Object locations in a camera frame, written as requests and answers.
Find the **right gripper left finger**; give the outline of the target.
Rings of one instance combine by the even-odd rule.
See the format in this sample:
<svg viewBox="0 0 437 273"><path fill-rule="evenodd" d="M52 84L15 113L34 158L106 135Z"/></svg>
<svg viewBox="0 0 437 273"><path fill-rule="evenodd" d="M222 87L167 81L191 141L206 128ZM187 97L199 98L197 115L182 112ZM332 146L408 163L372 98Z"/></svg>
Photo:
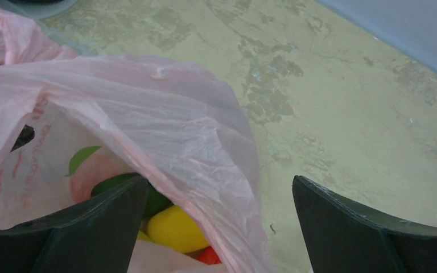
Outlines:
<svg viewBox="0 0 437 273"><path fill-rule="evenodd" d="M0 272L126 272L147 185L137 176L89 200L0 230Z"/></svg>

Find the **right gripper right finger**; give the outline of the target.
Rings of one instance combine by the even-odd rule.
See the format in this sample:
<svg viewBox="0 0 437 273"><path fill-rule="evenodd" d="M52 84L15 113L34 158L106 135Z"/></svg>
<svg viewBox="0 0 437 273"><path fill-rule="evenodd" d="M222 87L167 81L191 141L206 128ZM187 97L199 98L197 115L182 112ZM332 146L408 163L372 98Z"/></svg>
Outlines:
<svg viewBox="0 0 437 273"><path fill-rule="evenodd" d="M437 272L437 227L404 220L304 177L292 182L313 272Z"/></svg>

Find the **pink plastic bag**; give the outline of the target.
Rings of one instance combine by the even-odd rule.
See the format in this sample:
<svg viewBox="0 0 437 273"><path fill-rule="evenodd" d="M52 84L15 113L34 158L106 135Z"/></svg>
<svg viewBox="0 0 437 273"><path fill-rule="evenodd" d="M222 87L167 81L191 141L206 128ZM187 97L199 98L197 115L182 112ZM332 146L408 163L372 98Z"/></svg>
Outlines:
<svg viewBox="0 0 437 273"><path fill-rule="evenodd" d="M192 217L222 263L137 239L126 272L275 271L256 144L227 83L164 57L79 56L0 9L0 230L130 172Z"/></svg>

